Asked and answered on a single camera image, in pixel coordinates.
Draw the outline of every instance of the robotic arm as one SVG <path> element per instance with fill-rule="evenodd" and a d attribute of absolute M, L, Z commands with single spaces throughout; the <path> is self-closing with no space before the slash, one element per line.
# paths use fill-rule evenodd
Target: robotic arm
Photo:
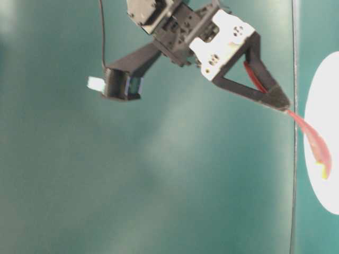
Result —
<path fill-rule="evenodd" d="M 260 59 L 260 35 L 231 15 L 218 0 L 193 11 L 184 0 L 127 0 L 128 15 L 152 35 L 152 43 L 104 67 L 99 90 L 106 98 L 140 99 L 143 76 L 161 53 L 180 67 L 192 64 L 216 86 L 285 111 L 290 102 Z M 245 55 L 245 67 L 259 90 L 226 79 L 225 74 Z"/>

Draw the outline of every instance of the red cable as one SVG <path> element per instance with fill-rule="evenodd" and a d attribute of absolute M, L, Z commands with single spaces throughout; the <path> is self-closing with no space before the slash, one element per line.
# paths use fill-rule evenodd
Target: red cable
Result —
<path fill-rule="evenodd" d="M 261 91 L 262 93 L 267 93 L 266 88 L 260 83 L 259 79 L 255 76 L 253 70 L 250 68 L 247 61 L 244 61 L 244 66 L 251 81 L 258 88 L 258 90 Z"/>
<path fill-rule="evenodd" d="M 255 84 L 255 86 L 258 88 L 259 91 L 262 93 L 267 93 L 266 88 L 261 84 L 259 79 L 255 76 L 253 70 L 250 68 L 248 62 L 244 62 L 245 69 L 251 79 L 251 81 Z M 321 165 L 323 165 L 323 175 L 322 177 L 324 179 L 328 179 L 329 175 L 331 173 L 331 167 L 332 167 L 332 159 L 330 151 L 324 141 L 324 139 L 318 134 L 318 132 L 303 118 L 301 118 L 299 115 L 294 113 L 291 110 L 287 110 L 287 113 L 294 118 L 295 122 L 300 126 L 301 131 L 306 135 L 310 146 L 312 153 L 317 160 L 317 162 Z"/>

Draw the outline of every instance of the teal backdrop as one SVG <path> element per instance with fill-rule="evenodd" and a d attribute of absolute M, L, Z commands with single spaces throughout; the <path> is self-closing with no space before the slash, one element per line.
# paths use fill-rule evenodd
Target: teal backdrop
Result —
<path fill-rule="evenodd" d="M 299 114 L 304 115 L 308 91 L 317 68 L 329 54 L 339 51 L 339 16 L 337 14 L 339 2 L 296 0 L 294 10 L 297 108 Z M 331 151 L 331 153 L 332 156 L 338 155 L 338 151 Z M 294 253 L 338 253 L 339 216 L 325 210 L 313 192 L 307 174 L 304 141 L 300 131 L 296 169 Z"/>
<path fill-rule="evenodd" d="M 292 2 L 227 4 L 261 34 L 263 61 L 293 99 Z M 126 1 L 104 5 L 108 61 L 151 40 Z M 102 76 L 99 20 L 95 0 L 0 1 L 0 253 L 289 253 L 294 123 L 165 57 L 141 101 L 101 99 L 86 88 Z M 229 77 L 250 85 L 242 63 Z M 297 239 L 305 202 L 332 222 L 302 163 Z M 300 253 L 310 242 L 298 240 Z"/>

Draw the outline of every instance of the black bracket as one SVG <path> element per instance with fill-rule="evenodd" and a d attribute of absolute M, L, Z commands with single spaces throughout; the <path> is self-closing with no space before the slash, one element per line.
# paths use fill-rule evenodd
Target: black bracket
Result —
<path fill-rule="evenodd" d="M 161 51 L 149 43 L 108 65 L 103 96 L 119 101 L 140 99 L 144 75 L 160 55 Z"/>

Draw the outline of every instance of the black plastic arm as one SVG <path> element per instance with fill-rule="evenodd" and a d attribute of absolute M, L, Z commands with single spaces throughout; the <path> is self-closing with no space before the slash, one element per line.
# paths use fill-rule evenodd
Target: black plastic arm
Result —
<path fill-rule="evenodd" d="M 259 90 L 255 90 L 224 77 L 243 54 L 246 54 L 246 61 L 248 62 L 249 67 L 252 69 L 267 93 L 260 92 Z M 222 89 L 262 103 L 276 110 L 285 111 L 290 107 L 289 99 L 260 59 L 260 35 L 256 32 L 246 40 L 245 44 L 227 62 L 227 64 L 225 64 L 212 82 Z"/>
<path fill-rule="evenodd" d="M 149 43 L 108 65 L 103 96 L 120 101 L 140 99 L 144 75 L 160 55 L 153 43 Z"/>

